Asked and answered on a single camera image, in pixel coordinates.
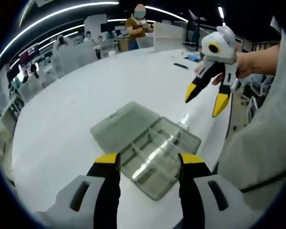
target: white round table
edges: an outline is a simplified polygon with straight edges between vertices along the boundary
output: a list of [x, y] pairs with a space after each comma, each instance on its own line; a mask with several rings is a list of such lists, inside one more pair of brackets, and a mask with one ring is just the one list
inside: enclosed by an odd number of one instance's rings
[[[198, 155], [213, 169], [223, 148], [231, 104], [212, 118], [218, 86], [207, 86], [186, 104], [196, 63], [181, 50], [118, 54], [57, 80], [23, 108], [14, 134], [12, 170], [20, 200], [30, 212], [46, 211], [58, 191], [86, 175], [103, 154], [89, 130], [130, 101], [171, 121], [185, 122], [201, 140]], [[183, 69], [173, 63], [186, 63]], [[151, 200], [121, 174], [118, 228], [171, 229], [182, 218], [178, 182]]]

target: gray sleeve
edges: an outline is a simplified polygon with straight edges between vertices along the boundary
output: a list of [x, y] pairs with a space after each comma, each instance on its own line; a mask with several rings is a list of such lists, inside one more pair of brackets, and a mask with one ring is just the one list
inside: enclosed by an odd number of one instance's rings
[[270, 23], [270, 26], [272, 26], [273, 28], [275, 28], [275, 30], [277, 30], [279, 33], [282, 32], [282, 28], [279, 26], [279, 24], [277, 23], [276, 21], [276, 18], [275, 17], [272, 17], [272, 20], [271, 20], [271, 23]]

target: yellow shirt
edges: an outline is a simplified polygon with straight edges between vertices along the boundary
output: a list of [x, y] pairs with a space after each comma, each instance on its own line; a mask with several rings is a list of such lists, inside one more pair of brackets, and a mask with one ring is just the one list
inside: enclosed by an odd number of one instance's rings
[[[125, 23], [125, 26], [126, 28], [127, 27], [132, 27], [134, 30], [142, 27], [142, 25], [137, 25], [137, 22], [132, 18], [128, 18], [126, 23]], [[129, 39], [131, 41], [135, 41], [136, 38], [138, 37], [145, 37], [146, 36], [146, 33], [145, 33], [145, 30], [143, 30], [141, 33], [137, 33], [137, 34], [134, 34], [134, 35], [129, 35]]]

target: white robot eye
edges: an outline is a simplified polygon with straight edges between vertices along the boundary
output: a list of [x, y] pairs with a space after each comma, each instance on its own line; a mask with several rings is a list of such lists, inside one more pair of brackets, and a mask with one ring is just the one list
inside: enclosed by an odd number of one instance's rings
[[208, 48], [212, 53], [220, 53], [220, 48], [216, 43], [209, 43]]

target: black ceiling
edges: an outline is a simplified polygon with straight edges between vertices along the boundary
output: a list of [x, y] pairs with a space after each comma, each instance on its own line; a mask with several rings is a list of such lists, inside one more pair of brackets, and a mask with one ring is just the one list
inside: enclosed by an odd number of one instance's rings
[[[20, 15], [27, 1], [10, 1], [9, 10], [5, 7], [6, 2], [0, 1], [0, 51], [21, 30], [37, 19], [58, 9], [87, 2], [91, 2], [91, 0], [77, 0], [76, 2], [73, 0], [54, 0], [40, 8], [38, 8], [36, 4], [32, 4], [19, 29]], [[235, 0], [120, 0], [118, 6], [80, 8], [46, 20], [42, 25], [26, 33], [25, 38], [22, 37], [23, 39], [21, 39], [21, 41], [19, 39], [19, 41], [9, 49], [9, 55], [7, 55], [8, 57], [6, 58], [11, 58], [13, 54], [19, 51], [17, 49], [23, 48], [27, 43], [54, 27], [68, 23], [76, 24], [78, 20], [93, 14], [106, 13], [112, 19], [126, 18], [137, 3], [154, 6], [184, 18], [187, 17], [187, 9], [190, 9], [195, 15], [206, 18], [207, 22], [203, 23], [211, 26], [217, 26], [222, 23], [217, 9], [217, 4], [220, 3], [225, 12], [225, 22], [232, 28], [236, 35], [252, 42], [279, 39], [278, 34], [269, 26], [272, 15], [268, 12], [264, 0], [246, 0], [243, 2]], [[173, 19], [171, 16], [152, 10], [147, 10], [146, 17], [155, 21]]]

